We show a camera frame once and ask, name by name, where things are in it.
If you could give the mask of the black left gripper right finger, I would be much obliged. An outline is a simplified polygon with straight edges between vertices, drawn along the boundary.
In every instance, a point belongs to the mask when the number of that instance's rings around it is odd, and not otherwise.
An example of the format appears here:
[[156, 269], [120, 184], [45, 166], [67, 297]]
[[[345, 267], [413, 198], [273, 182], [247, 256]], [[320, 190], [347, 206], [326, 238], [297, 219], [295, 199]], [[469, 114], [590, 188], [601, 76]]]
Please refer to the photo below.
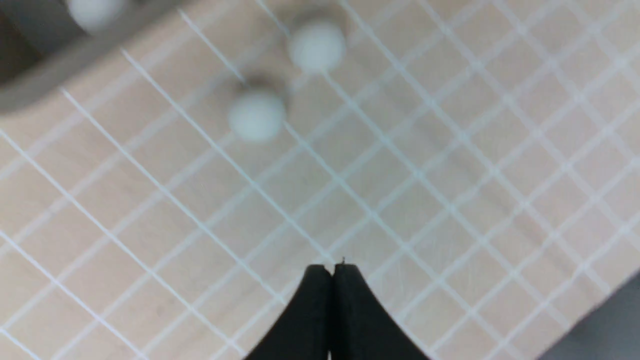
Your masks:
[[370, 289], [357, 265], [338, 263], [329, 326], [332, 360], [427, 360]]

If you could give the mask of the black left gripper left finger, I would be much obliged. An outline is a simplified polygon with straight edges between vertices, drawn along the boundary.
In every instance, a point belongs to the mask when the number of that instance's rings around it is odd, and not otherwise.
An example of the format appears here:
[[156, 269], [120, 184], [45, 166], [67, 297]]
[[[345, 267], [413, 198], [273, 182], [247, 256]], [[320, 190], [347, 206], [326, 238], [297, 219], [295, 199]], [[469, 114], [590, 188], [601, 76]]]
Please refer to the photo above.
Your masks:
[[333, 278], [323, 265], [308, 265], [293, 297], [247, 360], [326, 360]]

